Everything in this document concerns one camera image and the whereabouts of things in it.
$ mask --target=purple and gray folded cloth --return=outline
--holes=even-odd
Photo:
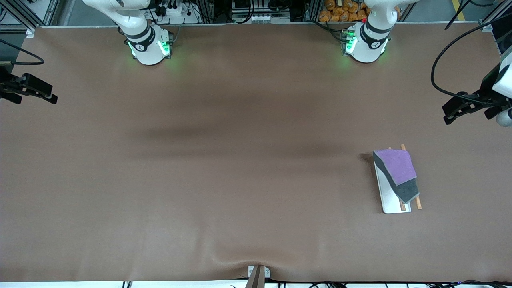
[[[411,156],[406,150],[383,149],[373,151],[375,165],[384,172],[396,196],[404,204],[419,195]]]

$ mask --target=brown table surface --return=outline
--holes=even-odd
[[[512,280],[510,129],[446,126],[439,51],[474,27],[397,25],[373,64],[314,25],[186,27],[143,66],[115,29],[37,29],[16,67],[57,105],[0,103],[3,281]],[[473,92],[476,32],[439,64]],[[369,153],[404,143],[423,210],[382,212]]]

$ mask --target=brown tablecloth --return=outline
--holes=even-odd
[[[512,280],[512,130],[446,126],[439,51],[474,27],[397,25],[360,64],[314,25],[185,27],[143,66],[115,29],[37,29],[16,67],[57,105],[0,102],[0,280]],[[476,32],[439,63],[473,92]],[[382,213],[374,149],[410,151],[423,210]]]

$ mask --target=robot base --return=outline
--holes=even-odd
[[[146,51],[138,51],[130,45],[133,57],[144,65],[155,65],[164,58],[170,58],[173,48],[173,36],[169,31],[158,25],[151,25],[151,27],[155,30],[155,39],[148,45]]]
[[[348,33],[353,35],[347,36],[348,41],[342,43],[342,48],[344,55],[350,55],[355,60],[362,63],[371,63],[377,60],[379,56],[384,53],[384,49],[388,41],[386,40],[386,42],[380,45],[381,47],[377,49],[371,49],[368,47],[368,44],[362,41],[360,31],[363,25],[364,24],[362,22],[359,22],[347,29]]]

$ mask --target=yellow stripe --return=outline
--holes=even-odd
[[[453,3],[453,8],[455,8],[455,12],[457,12],[457,10],[459,10],[459,1],[458,0],[452,0],[452,3]],[[460,13],[457,16],[457,18],[459,19],[459,21],[466,21],[462,11],[460,11]]]

